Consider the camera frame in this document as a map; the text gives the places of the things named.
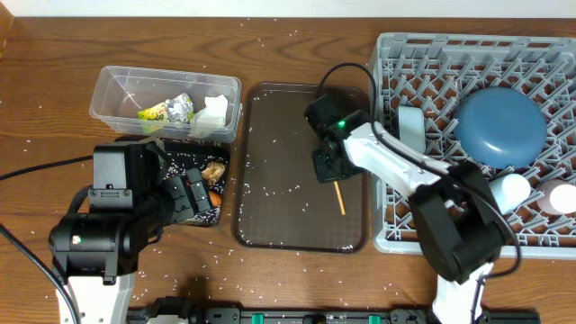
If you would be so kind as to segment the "orange carrot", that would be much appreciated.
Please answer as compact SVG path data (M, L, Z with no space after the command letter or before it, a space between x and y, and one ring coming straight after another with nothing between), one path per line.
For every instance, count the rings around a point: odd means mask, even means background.
M211 204L213 208L217 208L220 207L222 204L222 199L221 196L214 192L214 191L209 191L209 196L210 196L210 200L211 200Z

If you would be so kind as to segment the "brown food scrap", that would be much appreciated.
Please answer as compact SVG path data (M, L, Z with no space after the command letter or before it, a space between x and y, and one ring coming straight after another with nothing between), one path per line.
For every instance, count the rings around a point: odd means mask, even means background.
M209 185L216 185L226 171L226 166L217 161L209 162L207 167L201 172L203 180Z

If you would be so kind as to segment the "wooden chopstick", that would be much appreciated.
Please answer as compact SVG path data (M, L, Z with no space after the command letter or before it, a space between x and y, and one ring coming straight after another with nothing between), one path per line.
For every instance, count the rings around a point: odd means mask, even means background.
M344 215L346 215L347 210L346 210L346 206L345 206L345 203L344 203L344 200L343 200L343 195L342 195L342 192L341 192L341 188L340 188L339 182L338 182L338 181L335 181L335 182L333 183L333 185L334 185L335 192L336 192L336 195L337 195L337 201L338 201L338 206L339 206L341 215L344 216Z

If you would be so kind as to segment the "white paper napkin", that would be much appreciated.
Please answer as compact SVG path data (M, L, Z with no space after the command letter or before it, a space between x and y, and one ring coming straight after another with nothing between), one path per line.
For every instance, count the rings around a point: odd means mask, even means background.
M194 138L207 138L213 132L221 130L226 125L228 99L223 95L216 97L206 96L205 107L196 112L189 124L191 126L189 136Z

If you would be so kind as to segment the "light blue rice bowl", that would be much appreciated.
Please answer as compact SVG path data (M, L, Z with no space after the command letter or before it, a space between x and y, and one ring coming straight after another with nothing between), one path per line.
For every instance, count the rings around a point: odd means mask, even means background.
M399 106L398 126L400 141L415 151L424 154L426 136L423 111L415 107Z

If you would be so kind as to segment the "yellow snack packet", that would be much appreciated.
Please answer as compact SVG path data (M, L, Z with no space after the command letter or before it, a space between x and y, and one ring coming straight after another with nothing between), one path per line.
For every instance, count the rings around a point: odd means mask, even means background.
M162 129L161 123L169 122L166 103L158 103L153 107L137 112L138 120L144 134L150 134Z

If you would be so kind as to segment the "dark blue plate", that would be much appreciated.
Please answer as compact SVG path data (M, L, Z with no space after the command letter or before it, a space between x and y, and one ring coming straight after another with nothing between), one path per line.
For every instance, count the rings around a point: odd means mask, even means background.
M511 88L488 87L466 96L454 118L454 136L464 153L489 167L528 167L545 145L544 114L532 99Z

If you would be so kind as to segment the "small blue cup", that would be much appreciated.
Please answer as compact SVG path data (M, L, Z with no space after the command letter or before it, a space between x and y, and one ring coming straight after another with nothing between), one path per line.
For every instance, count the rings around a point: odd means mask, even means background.
M526 178L508 174L490 181L490 191L501 214L513 212L530 195L531 186Z

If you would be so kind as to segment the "pink and white cup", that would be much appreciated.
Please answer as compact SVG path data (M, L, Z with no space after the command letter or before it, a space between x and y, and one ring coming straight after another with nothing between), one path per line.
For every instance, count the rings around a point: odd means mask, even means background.
M575 212L576 187L563 180L554 179L541 183L537 191L543 196L536 203L542 212L562 215Z

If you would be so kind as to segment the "foil wrapper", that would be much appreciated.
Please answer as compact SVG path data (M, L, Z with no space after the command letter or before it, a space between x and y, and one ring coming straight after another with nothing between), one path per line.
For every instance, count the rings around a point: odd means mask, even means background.
M165 101L171 122L188 123L194 116L194 103L187 93Z

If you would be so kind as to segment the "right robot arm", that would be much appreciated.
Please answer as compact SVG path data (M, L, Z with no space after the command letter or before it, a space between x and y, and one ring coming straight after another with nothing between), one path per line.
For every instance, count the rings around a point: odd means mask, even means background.
M475 323L502 247L513 233L488 181L472 162L452 166L401 143L371 116L344 115L324 94L303 114L321 145L313 151L321 183L372 173L408 199L420 249L438 275L433 312L442 323Z

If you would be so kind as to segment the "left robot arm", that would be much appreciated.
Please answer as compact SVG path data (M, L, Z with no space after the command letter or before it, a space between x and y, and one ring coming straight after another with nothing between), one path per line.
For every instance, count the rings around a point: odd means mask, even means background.
M95 147L93 184L49 235L61 322L125 322L140 252L212 208L200 170L180 160L192 151L159 139Z

